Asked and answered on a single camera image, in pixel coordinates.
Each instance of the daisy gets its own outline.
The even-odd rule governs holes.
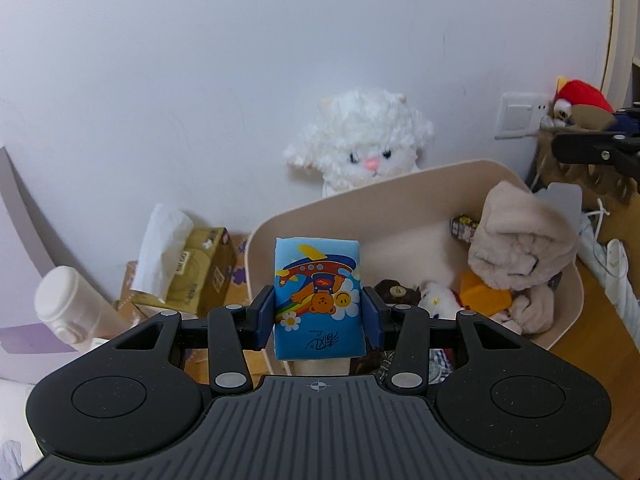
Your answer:
[[[280,321],[280,325],[284,327],[284,330],[287,332],[291,332],[292,330],[297,330],[299,328],[299,324],[302,321],[300,316],[297,316],[295,312],[286,312],[282,316],[282,320]]]

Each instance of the pink nose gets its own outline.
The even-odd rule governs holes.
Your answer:
[[[369,171],[376,171],[380,166],[380,157],[373,156],[364,161],[363,166]]]

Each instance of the plaid fabric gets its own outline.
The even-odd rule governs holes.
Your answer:
[[[374,376],[380,382],[386,379],[386,375],[389,372],[389,367],[394,358],[393,351],[382,352],[382,360],[380,361],[380,367],[374,372]],[[429,384],[441,383],[447,376],[452,373],[453,366],[444,350],[431,349],[429,350]]]

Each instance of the white plush toy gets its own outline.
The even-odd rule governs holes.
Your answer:
[[[319,104],[321,120],[284,155],[298,168],[322,173],[322,196],[417,171],[418,150],[433,136],[430,122],[406,97],[379,89],[354,90]]]
[[[427,310],[431,317],[456,319],[458,311],[464,310],[457,295],[448,286],[426,282],[420,286],[420,294],[422,299],[418,306]]]

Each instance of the crosshair symbol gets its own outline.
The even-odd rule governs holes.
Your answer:
[[[316,381],[315,383],[308,384],[307,386],[312,390],[315,390],[316,392],[320,392],[329,385],[327,383],[323,383],[322,381]]]

